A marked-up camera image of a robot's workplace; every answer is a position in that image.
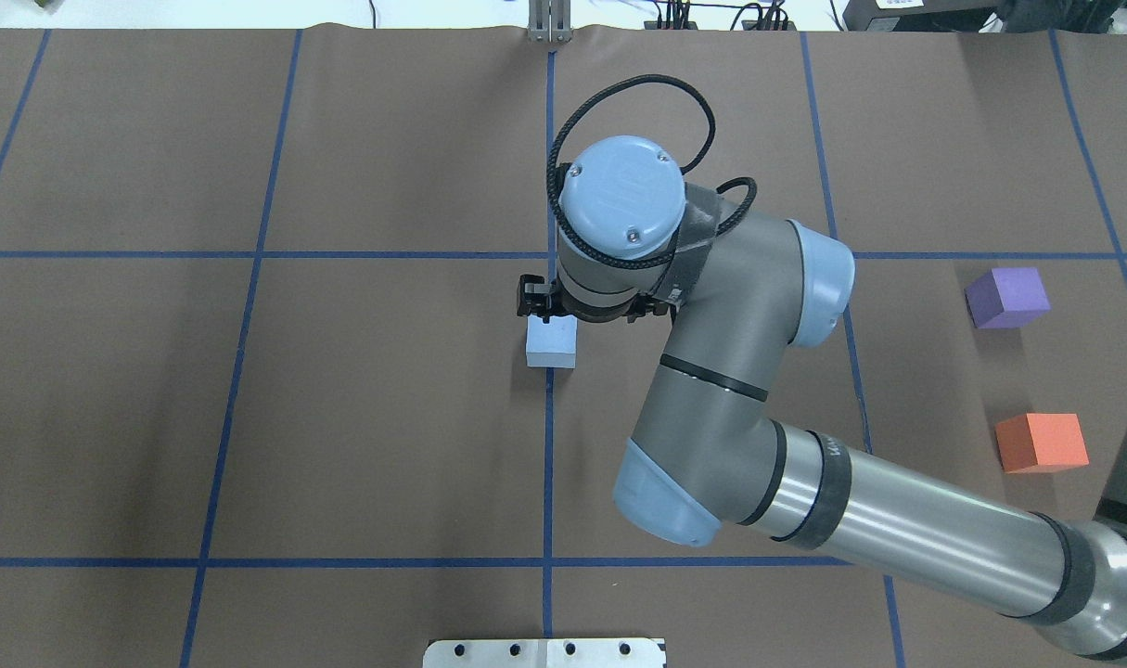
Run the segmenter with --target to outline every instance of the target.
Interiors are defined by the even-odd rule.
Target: white bracket
[[[530,0],[531,42],[571,42],[571,0]]]
[[[665,668],[663,639],[437,641],[423,668]]]

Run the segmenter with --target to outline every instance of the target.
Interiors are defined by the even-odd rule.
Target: cube
[[[1013,329],[1049,312],[1050,299],[1033,266],[997,267],[967,285],[976,329]]]
[[[526,318],[526,366],[575,368],[575,315]]]
[[[1075,413],[1026,413],[996,424],[1005,473],[1054,473],[1090,464]]]

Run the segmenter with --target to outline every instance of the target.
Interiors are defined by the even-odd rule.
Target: white mounting plate
[[[665,668],[665,666],[664,639],[436,641],[427,647],[427,651],[423,654],[423,668]]]

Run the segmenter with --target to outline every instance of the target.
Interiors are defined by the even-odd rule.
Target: coiled black cable
[[[567,118],[567,123],[564,123],[564,126],[559,127],[559,132],[554,135],[554,141],[551,143],[550,153],[547,155],[547,199],[548,203],[550,203],[551,212],[554,214],[559,232],[562,232],[564,237],[567,237],[567,240],[570,241],[580,253],[587,255],[589,258],[601,264],[605,264],[605,266],[615,267],[615,269],[636,270],[649,269],[649,267],[655,266],[664,266],[664,264],[669,262],[671,259],[674,258],[674,250],[666,250],[665,253],[656,255],[653,258],[625,260],[611,257],[611,255],[602,253],[600,250],[594,249],[592,244],[588,244],[587,241],[584,241],[584,238],[579,237],[579,233],[571,228],[571,223],[567,220],[567,214],[564,214],[564,207],[559,206],[559,182],[562,181],[562,179],[558,178],[559,152],[562,151],[564,142],[567,141],[571,130],[579,123],[580,118],[592,110],[593,107],[598,105],[598,103],[606,100],[606,98],[621,92],[621,90],[633,88],[635,86],[641,86],[644,83],[664,83],[666,86],[674,86],[674,88],[690,95],[699,104],[700,109],[703,109],[703,115],[706,115],[708,119],[707,140],[703,141],[703,146],[700,148],[699,153],[695,153],[694,158],[691,158],[691,161],[686,163],[686,166],[683,166],[680,171],[682,173],[686,173],[693,170],[695,166],[703,161],[703,157],[707,155],[708,150],[711,149],[712,141],[716,140],[716,115],[711,113],[711,106],[708,105],[707,98],[703,98],[703,95],[700,93],[694,86],[677,79],[677,77],[668,77],[663,73],[645,73],[645,75],[631,77],[631,79],[625,79],[624,81],[620,81],[620,83],[614,83],[613,86],[601,90],[601,92],[593,95],[593,97],[588,97],[588,100],[585,101],[584,105],[579,105],[579,108],[570,115],[570,118]],[[722,223],[716,225],[716,235],[724,234],[725,232],[728,232],[729,229],[736,228],[736,225],[745,217],[745,214],[748,213],[748,208],[753,206],[753,199],[757,198],[757,182],[748,176],[739,176],[716,188],[716,193],[722,195],[724,193],[733,189],[733,187],[740,186],[748,187],[748,192],[745,195],[745,198],[742,199],[740,206],[737,206],[736,211],[725,219]]]

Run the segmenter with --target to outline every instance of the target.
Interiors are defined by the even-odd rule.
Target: orange cube
[[[996,424],[1005,473],[1054,473],[1090,464],[1075,413],[1026,413]]]

